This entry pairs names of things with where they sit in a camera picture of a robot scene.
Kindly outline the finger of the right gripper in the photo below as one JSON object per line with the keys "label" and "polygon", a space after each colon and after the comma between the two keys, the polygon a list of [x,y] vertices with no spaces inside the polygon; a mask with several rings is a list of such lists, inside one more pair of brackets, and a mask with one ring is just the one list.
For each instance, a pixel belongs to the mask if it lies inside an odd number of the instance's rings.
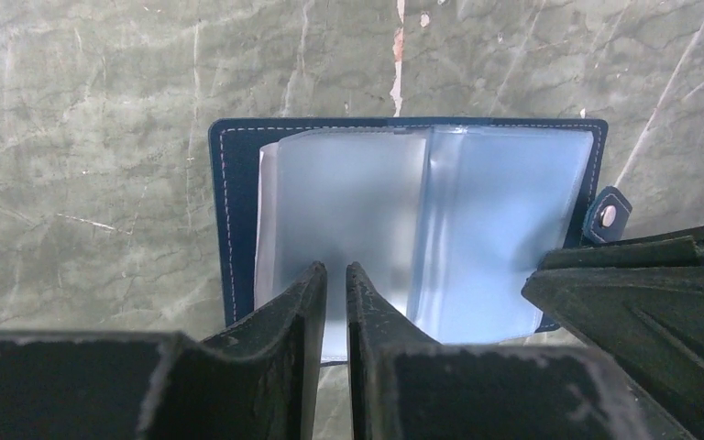
{"label": "finger of the right gripper", "polygon": [[704,226],[550,252],[522,295],[704,439]]}

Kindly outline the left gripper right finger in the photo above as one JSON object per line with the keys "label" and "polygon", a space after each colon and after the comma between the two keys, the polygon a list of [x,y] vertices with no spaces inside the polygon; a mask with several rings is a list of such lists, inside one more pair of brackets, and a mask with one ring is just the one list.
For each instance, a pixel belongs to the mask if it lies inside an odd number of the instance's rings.
{"label": "left gripper right finger", "polygon": [[682,439],[610,356],[582,346],[444,345],[346,270],[356,439]]}

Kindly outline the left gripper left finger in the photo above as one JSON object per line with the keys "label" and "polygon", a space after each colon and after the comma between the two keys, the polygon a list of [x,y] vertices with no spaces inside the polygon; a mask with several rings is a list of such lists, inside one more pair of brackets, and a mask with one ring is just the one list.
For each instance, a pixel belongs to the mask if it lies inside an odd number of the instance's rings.
{"label": "left gripper left finger", "polygon": [[0,330],[0,439],[308,439],[327,273],[223,332]]}

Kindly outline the blue leather card holder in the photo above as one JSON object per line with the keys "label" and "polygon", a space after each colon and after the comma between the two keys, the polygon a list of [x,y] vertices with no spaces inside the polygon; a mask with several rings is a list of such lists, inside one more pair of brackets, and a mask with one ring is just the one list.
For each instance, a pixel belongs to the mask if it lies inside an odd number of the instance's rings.
{"label": "blue leather card holder", "polygon": [[618,241],[633,210],[599,185],[607,133],[601,119],[219,119],[208,142],[225,323],[321,261],[325,363],[347,360],[353,262],[442,343],[555,330],[522,297],[526,279],[552,250]]}

